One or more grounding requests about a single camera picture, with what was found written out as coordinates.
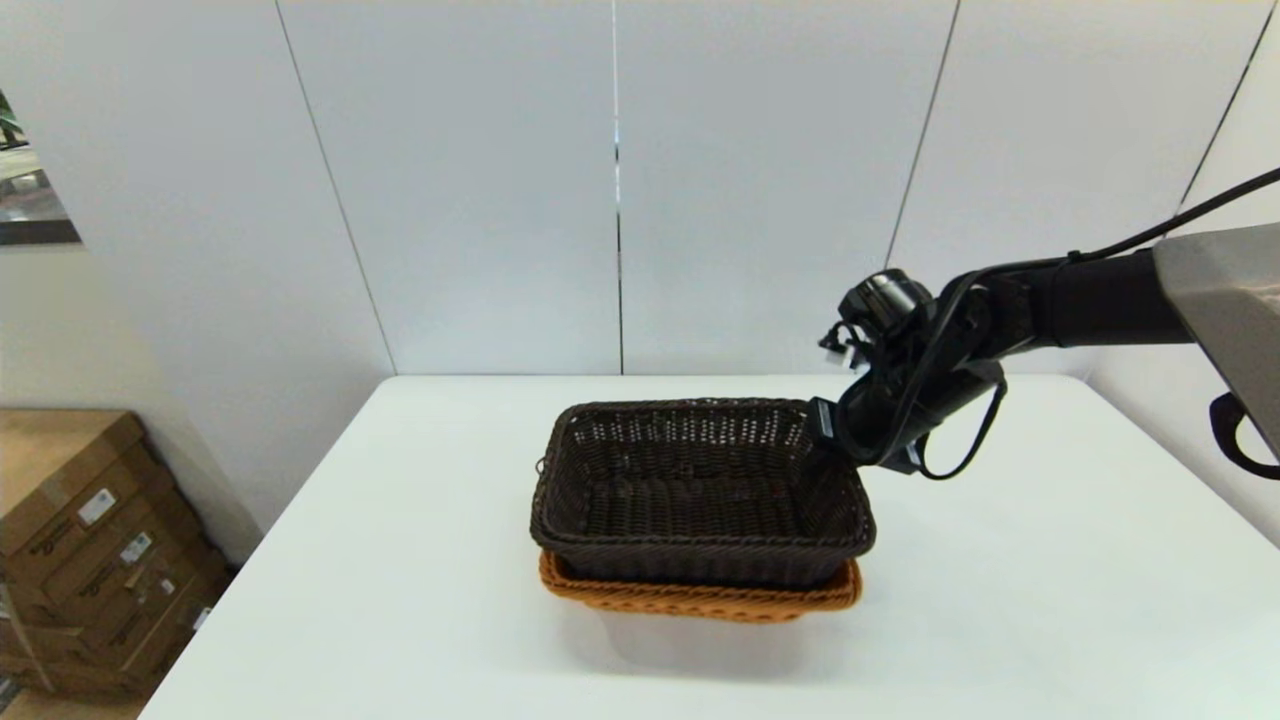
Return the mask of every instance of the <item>woven texture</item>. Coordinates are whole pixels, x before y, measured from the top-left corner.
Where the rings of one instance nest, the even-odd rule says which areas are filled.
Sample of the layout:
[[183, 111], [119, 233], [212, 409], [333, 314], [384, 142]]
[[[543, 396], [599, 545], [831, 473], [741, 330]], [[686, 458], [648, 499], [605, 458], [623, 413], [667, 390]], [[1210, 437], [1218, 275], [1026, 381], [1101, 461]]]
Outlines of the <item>woven texture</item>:
[[547, 589], [599, 610], [733, 623], [788, 623], [805, 612], [845, 610], [858, 602], [863, 591], [863, 579], [854, 560], [846, 560], [827, 584], [812, 591], [581, 580], [572, 578], [564, 562], [548, 551], [543, 551], [538, 570]]
[[594, 402], [556, 421], [534, 539], [575, 577], [812, 588], [876, 539], [856, 469], [809, 466], [805, 402]]

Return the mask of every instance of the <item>black strap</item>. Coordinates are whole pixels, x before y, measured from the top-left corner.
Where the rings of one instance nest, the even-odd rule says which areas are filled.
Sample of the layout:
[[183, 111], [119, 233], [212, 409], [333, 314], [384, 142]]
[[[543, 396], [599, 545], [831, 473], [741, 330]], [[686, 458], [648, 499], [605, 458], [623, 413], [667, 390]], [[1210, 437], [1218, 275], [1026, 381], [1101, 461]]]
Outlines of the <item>black strap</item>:
[[982, 427], [978, 428], [978, 436], [973, 438], [973, 445], [969, 446], [969, 454], [964, 456], [951, 471], [948, 473], [934, 473], [929, 470], [928, 465], [924, 462], [924, 447], [929, 443], [929, 433], [924, 433], [920, 439], [915, 441], [915, 451], [920, 455], [920, 474], [931, 480], [950, 480], [951, 478], [959, 475], [973, 462], [973, 459], [978, 456], [978, 448], [982, 447], [982, 441], [987, 439], [987, 433], [991, 430], [991, 425], [996, 421], [996, 413], [1000, 413], [1000, 404], [1005, 400], [1005, 395], [1009, 392], [1009, 383], [1005, 380], [1004, 373], [1000, 375], [1000, 383], [996, 386], [996, 393], [991, 396], [991, 405], [987, 406], [987, 415], [982, 419]]
[[1217, 447], [1231, 462], [1254, 475], [1270, 480], [1280, 480], [1280, 465], [1263, 465], [1240, 450], [1240, 442], [1236, 439], [1235, 432], [1247, 416], [1244, 406], [1231, 393], [1226, 393], [1210, 404], [1208, 421], [1213, 427], [1213, 438], [1217, 441]]

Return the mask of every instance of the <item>white wall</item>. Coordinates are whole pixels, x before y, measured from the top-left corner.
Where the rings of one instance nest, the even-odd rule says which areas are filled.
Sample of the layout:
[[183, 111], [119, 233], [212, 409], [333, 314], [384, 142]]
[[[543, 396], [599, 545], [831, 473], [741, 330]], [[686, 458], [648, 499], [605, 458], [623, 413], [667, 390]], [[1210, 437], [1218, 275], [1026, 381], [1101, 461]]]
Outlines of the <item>white wall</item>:
[[[1271, 0], [965, 0], [890, 264], [934, 290], [1172, 214]], [[1083, 375], [1089, 350], [1010, 369]]]
[[891, 242], [937, 288], [1167, 217], [1268, 5], [965, 0], [908, 192], [952, 0], [626, 0], [621, 279], [602, 3], [20, 3], [0, 87], [269, 527], [393, 359], [820, 370]]
[[275, 4], [15, 3], [0, 53], [86, 246], [269, 527], [392, 374]]
[[628, 374], [835, 372], [884, 266], [955, 3], [618, 3]]
[[[1239, 95], [1184, 206], [1280, 167], [1280, 20], [1262, 38]], [[1238, 200], [1187, 225], [1197, 232], [1280, 220], [1280, 187]], [[1193, 346], [1105, 351], [1089, 383], [1204, 479], [1224, 500], [1280, 544], [1280, 483], [1240, 470], [1213, 442], [1208, 404], [1226, 384]], [[1267, 457], [1256, 430], [1242, 430], [1245, 452]]]
[[0, 406], [137, 411], [210, 539], [234, 562], [261, 539], [83, 247], [0, 247]]
[[280, 9], [399, 373], [617, 373], [608, 3]]

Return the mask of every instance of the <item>tabletop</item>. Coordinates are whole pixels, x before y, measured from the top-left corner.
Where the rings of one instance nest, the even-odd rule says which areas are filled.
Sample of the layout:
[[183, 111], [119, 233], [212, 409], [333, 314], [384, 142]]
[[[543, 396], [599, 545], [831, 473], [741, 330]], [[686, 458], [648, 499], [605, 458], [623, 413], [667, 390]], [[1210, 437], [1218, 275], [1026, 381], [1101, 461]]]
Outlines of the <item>tabletop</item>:
[[[142, 720], [1280, 712], [1280, 552], [1064, 377], [1011, 378], [954, 480], [864, 470], [879, 534], [850, 610], [737, 625], [543, 589], [529, 510], [561, 410], [836, 397], [847, 382], [387, 380]], [[936, 433], [932, 466], [963, 456], [982, 410]]]

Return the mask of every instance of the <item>stacked cardboard boxes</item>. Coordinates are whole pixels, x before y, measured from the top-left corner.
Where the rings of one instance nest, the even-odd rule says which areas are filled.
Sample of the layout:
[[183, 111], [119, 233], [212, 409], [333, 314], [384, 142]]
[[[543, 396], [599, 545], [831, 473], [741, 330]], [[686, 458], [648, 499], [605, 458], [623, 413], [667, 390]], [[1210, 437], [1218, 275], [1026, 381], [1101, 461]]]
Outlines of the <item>stacked cardboard boxes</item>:
[[145, 696], [227, 587], [129, 413], [0, 410], [0, 674]]

